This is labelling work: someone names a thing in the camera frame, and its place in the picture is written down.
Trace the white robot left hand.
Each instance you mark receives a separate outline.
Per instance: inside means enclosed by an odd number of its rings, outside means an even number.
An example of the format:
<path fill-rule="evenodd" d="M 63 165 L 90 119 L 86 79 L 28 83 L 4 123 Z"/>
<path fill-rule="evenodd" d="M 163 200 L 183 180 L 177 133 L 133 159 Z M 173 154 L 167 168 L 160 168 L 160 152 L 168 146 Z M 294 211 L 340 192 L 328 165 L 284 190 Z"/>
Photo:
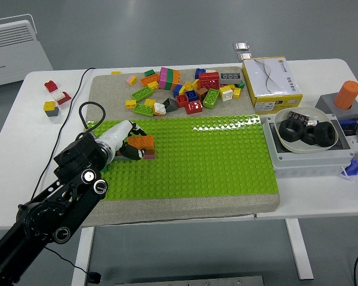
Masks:
<path fill-rule="evenodd" d="M 131 160 L 141 160 L 144 157 L 146 153 L 145 149 L 140 150 L 124 142 L 124 139 L 129 137 L 132 133 L 142 136 L 147 135 L 138 124 L 124 120 L 95 139 L 107 157 L 107 164 L 114 160 L 117 151 L 120 152 L 121 156 Z"/>

